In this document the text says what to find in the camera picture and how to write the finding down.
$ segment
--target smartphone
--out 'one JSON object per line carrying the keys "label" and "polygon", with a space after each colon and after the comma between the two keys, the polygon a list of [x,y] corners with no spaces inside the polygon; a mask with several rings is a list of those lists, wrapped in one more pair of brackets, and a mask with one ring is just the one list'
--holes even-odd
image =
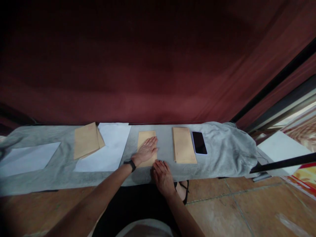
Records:
{"label": "smartphone", "polygon": [[193,138],[195,153],[207,155],[207,150],[204,143],[203,134],[201,132],[192,132],[192,138]]}

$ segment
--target black pants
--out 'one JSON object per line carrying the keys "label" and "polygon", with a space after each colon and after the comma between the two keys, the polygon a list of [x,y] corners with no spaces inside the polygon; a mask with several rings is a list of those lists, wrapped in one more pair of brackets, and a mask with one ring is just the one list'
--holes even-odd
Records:
{"label": "black pants", "polygon": [[128,224],[156,219],[181,236],[165,198],[155,184],[120,187],[95,227],[93,237],[116,236]]}

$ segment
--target gray cloth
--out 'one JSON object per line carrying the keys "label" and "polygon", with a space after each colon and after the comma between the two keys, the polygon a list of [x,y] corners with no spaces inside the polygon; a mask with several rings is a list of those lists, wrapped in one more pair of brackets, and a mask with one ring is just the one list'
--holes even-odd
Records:
{"label": "gray cloth", "polygon": [[[79,126],[25,126],[14,130],[2,143],[1,159],[12,149],[61,142],[45,169],[18,174],[0,180],[1,196],[96,186],[111,172],[73,172],[74,130]],[[172,127],[188,127],[203,133],[207,155],[196,155],[197,164],[174,162]],[[159,148],[157,157],[169,163],[174,181],[215,177],[240,177],[257,164],[255,141],[233,123],[208,122],[182,125],[133,125],[121,164],[137,150],[138,132],[155,130]],[[150,167],[136,169],[123,186],[151,181]]]}

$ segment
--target white paper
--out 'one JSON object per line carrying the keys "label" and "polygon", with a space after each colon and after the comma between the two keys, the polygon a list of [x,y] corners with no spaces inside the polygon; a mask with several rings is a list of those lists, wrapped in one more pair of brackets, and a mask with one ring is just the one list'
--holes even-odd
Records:
{"label": "white paper", "polygon": [[59,145],[60,142],[12,149],[0,162],[0,177],[44,169]]}
{"label": "white paper", "polygon": [[[307,155],[312,153],[302,144],[290,138],[283,132],[277,131],[267,140],[263,141],[258,147],[273,160],[274,162],[291,159],[297,156]],[[292,175],[300,167],[291,166],[276,170],[268,171],[272,176],[286,176]]]}
{"label": "white paper", "polygon": [[119,167],[131,126],[102,125],[99,130],[105,146],[78,160],[74,172],[115,171]]}
{"label": "white paper", "polygon": [[104,125],[121,125],[121,126],[128,126],[128,123],[99,123],[98,129],[100,130]]}

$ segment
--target tiled floor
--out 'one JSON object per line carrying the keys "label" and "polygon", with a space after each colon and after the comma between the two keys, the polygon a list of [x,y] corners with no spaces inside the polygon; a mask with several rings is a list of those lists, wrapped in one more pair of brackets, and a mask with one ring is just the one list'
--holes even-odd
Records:
{"label": "tiled floor", "polygon": [[[316,201],[280,178],[190,181],[187,208],[206,236],[296,236],[278,214],[316,236]],[[1,210],[16,236],[45,233],[93,187],[5,197]]]}

